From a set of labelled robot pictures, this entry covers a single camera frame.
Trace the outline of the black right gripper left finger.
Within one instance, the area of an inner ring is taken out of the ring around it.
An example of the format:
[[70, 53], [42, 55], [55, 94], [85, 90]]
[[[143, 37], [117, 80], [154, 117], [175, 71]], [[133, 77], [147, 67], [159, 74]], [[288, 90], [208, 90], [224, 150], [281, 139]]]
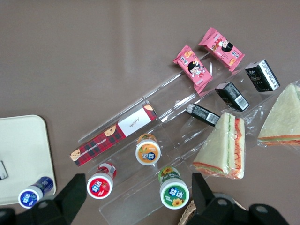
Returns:
[[76, 174], [54, 198], [38, 202], [33, 208], [15, 214], [12, 208], [0, 210], [2, 225], [69, 225], [87, 197], [86, 176]]

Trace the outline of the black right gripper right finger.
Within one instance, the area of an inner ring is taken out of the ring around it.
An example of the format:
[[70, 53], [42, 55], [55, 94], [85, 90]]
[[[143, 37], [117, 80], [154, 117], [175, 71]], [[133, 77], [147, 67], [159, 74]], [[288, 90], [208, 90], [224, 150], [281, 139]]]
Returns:
[[196, 213], [188, 225], [287, 225], [272, 206], [258, 203], [244, 210], [228, 195], [213, 194], [201, 173], [192, 174], [192, 196]]

